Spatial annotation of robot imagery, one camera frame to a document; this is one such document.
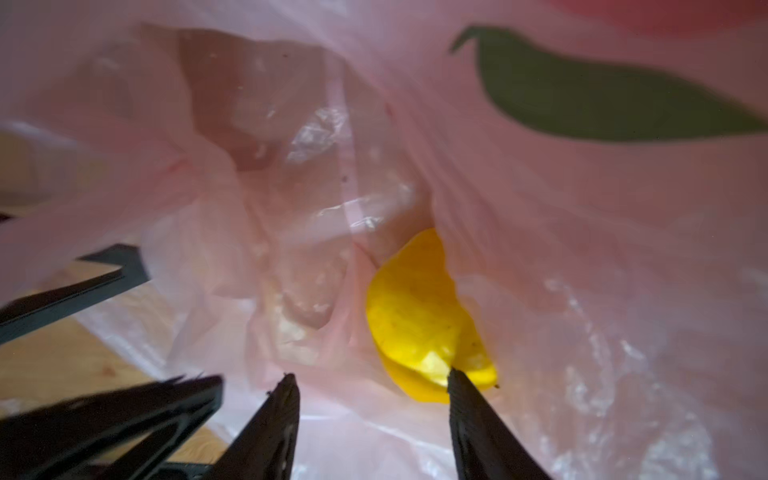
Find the yellow lemon fruit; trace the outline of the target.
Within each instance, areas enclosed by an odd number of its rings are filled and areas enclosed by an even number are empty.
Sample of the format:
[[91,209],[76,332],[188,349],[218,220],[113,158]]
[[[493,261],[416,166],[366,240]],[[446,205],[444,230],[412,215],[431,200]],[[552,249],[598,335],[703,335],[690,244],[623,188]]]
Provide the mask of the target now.
[[366,318],[386,372],[411,399],[448,403],[453,369],[481,391],[498,385],[495,364],[457,297],[434,228],[415,235],[376,271]]

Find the pink plastic bag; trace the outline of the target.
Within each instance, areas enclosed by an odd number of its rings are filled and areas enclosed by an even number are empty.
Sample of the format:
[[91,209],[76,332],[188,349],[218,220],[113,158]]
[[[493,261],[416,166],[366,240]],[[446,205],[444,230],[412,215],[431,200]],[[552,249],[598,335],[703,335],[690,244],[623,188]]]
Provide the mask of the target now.
[[83,315],[234,438],[294,372],[299,479],[452,479],[364,309],[435,228],[558,479],[767,475],[763,1],[5,1],[1,299],[136,243]]

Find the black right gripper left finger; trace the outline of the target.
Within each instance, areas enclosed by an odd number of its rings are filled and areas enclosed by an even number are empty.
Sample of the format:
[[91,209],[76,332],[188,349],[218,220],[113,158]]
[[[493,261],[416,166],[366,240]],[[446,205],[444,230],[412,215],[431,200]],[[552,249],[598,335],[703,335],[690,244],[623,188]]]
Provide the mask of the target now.
[[288,480],[299,421],[299,387],[295,375],[286,374],[203,478]]

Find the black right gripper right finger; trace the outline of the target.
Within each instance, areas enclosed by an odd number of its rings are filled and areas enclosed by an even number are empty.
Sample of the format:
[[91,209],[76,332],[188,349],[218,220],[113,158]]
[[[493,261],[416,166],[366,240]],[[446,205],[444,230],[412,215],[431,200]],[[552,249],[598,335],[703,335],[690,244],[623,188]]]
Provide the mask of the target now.
[[447,392],[460,480],[550,480],[465,373],[451,370]]

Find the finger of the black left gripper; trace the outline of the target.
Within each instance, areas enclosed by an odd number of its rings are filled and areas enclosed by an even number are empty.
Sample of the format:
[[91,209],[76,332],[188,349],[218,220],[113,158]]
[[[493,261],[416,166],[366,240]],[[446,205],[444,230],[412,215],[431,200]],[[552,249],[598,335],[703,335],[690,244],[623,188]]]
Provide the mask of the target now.
[[1,421],[3,479],[62,479],[136,438],[100,479],[145,479],[221,407],[219,375],[83,396]]
[[72,285],[28,295],[1,309],[1,344],[51,325],[149,281],[138,247],[115,244],[80,257],[118,269]]

